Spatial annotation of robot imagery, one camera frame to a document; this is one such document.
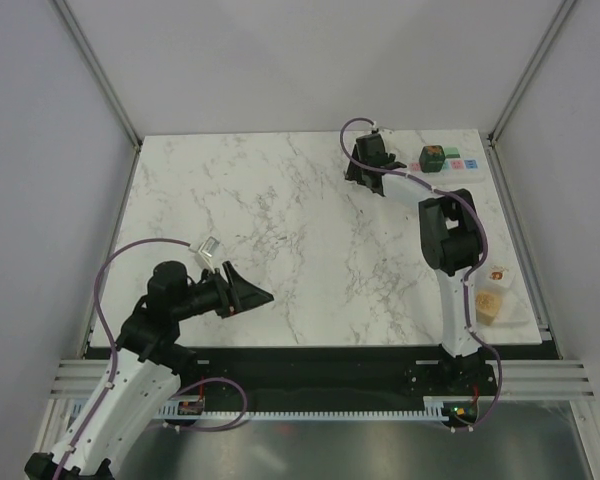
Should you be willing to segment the white power strip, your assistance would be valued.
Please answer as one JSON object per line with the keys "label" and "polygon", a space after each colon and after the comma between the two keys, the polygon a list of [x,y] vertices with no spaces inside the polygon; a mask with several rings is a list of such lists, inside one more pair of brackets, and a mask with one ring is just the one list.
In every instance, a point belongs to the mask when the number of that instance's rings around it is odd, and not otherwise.
{"label": "white power strip", "polygon": [[476,159],[447,159],[439,172],[423,172],[418,162],[410,162],[407,166],[410,174],[440,188],[477,184],[487,177],[487,169]]}

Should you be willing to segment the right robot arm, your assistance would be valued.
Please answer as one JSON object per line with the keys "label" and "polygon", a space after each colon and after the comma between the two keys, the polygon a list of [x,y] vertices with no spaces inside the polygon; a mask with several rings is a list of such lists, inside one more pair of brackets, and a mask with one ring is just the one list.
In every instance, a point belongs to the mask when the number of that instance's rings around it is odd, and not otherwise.
{"label": "right robot arm", "polygon": [[446,191],[413,175],[386,150],[379,131],[355,140],[345,179],[385,198],[417,208],[419,238],[426,264],[439,285],[443,333],[441,347],[453,358],[438,368],[438,381],[447,392],[463,392],[474,381],[471,365],[483,342],[474,328],[475,284],[472,276],[486,261],[488,241],[473,197],[466,189]]}

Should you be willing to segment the dark green cube plug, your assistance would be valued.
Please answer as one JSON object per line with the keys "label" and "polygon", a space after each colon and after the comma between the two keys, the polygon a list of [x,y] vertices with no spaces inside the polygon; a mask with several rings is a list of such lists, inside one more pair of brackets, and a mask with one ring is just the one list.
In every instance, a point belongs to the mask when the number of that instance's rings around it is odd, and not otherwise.
{"label": "dark green cube plug", "polygon": [[420,171],[423,173],[439,173],[445,164],[446,155],[440,145],[426,145],[419,156]]}

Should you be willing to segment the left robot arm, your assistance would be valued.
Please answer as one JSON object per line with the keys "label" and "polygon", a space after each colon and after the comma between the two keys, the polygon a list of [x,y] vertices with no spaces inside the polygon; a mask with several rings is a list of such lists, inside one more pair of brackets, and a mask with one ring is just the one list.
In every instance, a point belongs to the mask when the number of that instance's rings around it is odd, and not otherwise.
{"label": "left robot arm", "polygon": [[184,264],[158,264],[123,323],[96,389],[48,453],[34,453],[30,479],[112,479],[158,410],[199,382],[195,353],[177,344],[179,324],[214,312],[221,318],[264,306],[273,295],[245,280],[230,262],[199,281]]}

